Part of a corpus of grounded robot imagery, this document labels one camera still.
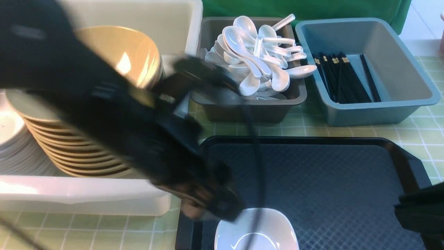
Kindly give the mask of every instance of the stack of plates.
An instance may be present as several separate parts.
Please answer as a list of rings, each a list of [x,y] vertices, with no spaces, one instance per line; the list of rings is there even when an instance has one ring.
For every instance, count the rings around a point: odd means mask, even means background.
[[[0,93],[0,175],[52,176],[56,168]]]
[[[54,165],[75,177],[116,178],[131,169],[89,140],[68,129],[59,118],[33,96],[15,89],[6,98]]]

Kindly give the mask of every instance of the textured tray surface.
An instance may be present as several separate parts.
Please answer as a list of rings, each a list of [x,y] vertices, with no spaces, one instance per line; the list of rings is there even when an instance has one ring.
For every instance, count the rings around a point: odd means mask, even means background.
[[[302,250],[424,249],[419,234],[399,225],[393,205],[403,194],[387,150],[373,145],[262,145],[267,207],[291,221]],[[249,207],[257,200],[250,145],[219,144],[210,154],[234,169]],[[216,222],[203,226],[213,249]]]

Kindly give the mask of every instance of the gray plastic bin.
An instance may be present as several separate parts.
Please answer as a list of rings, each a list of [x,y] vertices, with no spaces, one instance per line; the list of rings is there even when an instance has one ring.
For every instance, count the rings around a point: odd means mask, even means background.
[[[353,18],[303,21],[296,34],[307,53],[344,52],[367,92],[368,81],[359,55],[365,54],[382,102],[338,104],[328,96],[319,72],[312,77],[322,100],[325,121],[331,126],[398,123],[421,106],[434,105],[440,93],[396,33],[385,21]]]
[[[202,19],[202,28],[199,37],[198,48],[206,48],[208,50],[214,45],[219,34],[226,26],[233,25],[235,17],[206,17]],[[251,17],[256,28],[261,25],[275,25],[282,18],[269,17]],[[281,29],[277,33],[278,36],[293,38],[294,34],[290,25]],[[289,68],[300,66],[299,62],[289,63]],[[256,122],[279,123],[281,122],[290,109],[296,105],[303,103],[307,99],[307,89],[303,79],[291,80],[288,90],[282,93],[287,100],[247,100],[246,103],[250,107],[253,120]],[[210,121],[218,122],[243,122],[243,114],[240,108],[236,106],[220,106],[209,101],[199,93],[191,93],[191,99],[197,104],[202,105],[203,110]]]

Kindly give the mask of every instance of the green cloth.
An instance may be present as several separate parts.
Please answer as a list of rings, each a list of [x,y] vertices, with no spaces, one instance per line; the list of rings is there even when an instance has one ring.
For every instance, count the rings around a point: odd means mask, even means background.
[[[302,20],[376,17],[400,34],[412,0],[202,0],[203,16],[286,17]]]

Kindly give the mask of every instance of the white plastic bin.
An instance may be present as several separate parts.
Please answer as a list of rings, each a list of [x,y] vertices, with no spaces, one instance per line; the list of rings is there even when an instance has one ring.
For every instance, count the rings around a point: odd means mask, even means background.
[[[168,64],[176,56],[196,54],[201,0],[63,0],[62,5],[78,28],[119,25],[149,35],[162,54],[166,72],[171,71]],[[0,210],[159,216],[169,210],[170,203],[170,194],[137,176],[0,176]]]

